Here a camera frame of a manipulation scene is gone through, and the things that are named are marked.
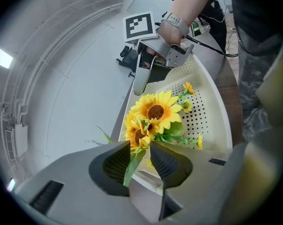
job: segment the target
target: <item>camouflage pants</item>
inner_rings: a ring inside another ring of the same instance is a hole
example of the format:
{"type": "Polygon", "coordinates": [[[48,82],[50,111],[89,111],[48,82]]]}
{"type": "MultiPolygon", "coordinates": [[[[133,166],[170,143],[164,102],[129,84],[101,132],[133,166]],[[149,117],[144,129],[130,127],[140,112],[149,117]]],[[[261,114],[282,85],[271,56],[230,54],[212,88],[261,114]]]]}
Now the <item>camouflage pants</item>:
{"type": "Polygon", "coordinates": [[[249,141],[255,134],[271,128],[268,115],[255,92],[263,83],[266,72],[273,64],[282,39],[279,35],[274,35],[260,43],[248,36],[240,27],[238,31],[244,46],[243,49],[240,44],[238,45],[238,88],[243,110],[243,138],[249,141]]]}

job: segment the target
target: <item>ceiling light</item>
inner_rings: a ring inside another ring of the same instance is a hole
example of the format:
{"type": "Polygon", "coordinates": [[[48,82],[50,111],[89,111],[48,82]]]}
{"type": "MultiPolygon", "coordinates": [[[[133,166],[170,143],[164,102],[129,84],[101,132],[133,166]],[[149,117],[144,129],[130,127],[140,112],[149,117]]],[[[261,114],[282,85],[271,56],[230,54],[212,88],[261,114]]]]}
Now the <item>ceiling light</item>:
{"type": "Polygon", "coordinates": [[[0,66],[9,68],[12,59],[12,56],[8,55],[6,52],[0,49],[0,66]]]}
{"type": "Polygon", "coordinates": [[[10,181],[9,181],[9,184],[7,186],[7,191],[11,192],[12,189],[14,189],[14,186],[15,186],[15,180],[13,178],[11,178],[10,181]]]}

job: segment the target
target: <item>human hand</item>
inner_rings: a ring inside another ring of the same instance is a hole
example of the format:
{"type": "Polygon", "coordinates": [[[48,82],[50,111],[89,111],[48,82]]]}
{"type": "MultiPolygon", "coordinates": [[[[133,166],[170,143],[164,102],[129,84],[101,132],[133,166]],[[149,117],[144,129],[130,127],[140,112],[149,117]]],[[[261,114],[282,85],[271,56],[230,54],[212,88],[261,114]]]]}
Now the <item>human hand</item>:
{"type": "MultiPolygon", "coordinates": [[[[163,38],[169,45],[179,45],[181,38],[183,37],[183,34],[180,32],[178,28],[175,26],[169,24],[166,21],[162,21],[159,29],[157,30],[157,33],[161,38],[163,38]]],[[[153,49],[147,47],[147,53],[150,53],[151,55],[155,56],[158,55],[153,49]]],[[[151,64],[144,63],[144,65],[150,69],[151,64]]]]}

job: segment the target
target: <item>person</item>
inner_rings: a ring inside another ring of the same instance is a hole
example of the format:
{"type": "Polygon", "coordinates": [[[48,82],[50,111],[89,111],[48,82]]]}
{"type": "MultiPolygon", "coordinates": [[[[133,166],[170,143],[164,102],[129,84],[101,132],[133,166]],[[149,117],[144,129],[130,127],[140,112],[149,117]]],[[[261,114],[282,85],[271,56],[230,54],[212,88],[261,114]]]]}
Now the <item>person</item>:
{"type": "MultiPolygon", "coordinates": [[[[208,0],[174,0],[170,12],[191,26],[208,0]]],[[[243,138],[251,140],[257,133],[270,128],[268,116],[255,92],[275,60],[283,39],[276,31],[265,0],[232,0],[238,35],[240,92],[243,112],[243,138]]],[[[182,34],[175,26],[162,21],[158,34],[169,44],[180,45],[182,34]]]]}

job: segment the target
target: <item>flower bouquet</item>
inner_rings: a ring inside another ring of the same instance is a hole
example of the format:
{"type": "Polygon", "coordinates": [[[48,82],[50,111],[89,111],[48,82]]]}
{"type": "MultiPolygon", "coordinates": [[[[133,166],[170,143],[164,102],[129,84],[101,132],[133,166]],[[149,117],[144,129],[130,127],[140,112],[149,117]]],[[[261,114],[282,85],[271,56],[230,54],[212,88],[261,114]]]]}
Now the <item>flower bouquet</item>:
{"type": "Polygon", "coordinates": [[[183,94],[172,97],[172,91],[161,91],[156,94],[141,96],[135,106],[131,107],[124,121],[126,126],[125,138],[130,141],[130,163],[125,173],[124,186],[128,186],[131,177],[145,156],[151,141],[171,143],[176,141],[184,144],[194,144],[194,148],[202,149],[203,137],[199,134],[197,140],[189,140],[183,136],[181,110],[188,113],[192,103],[186,96],[196,96],[189,82],[183,85],[183,94]]]}

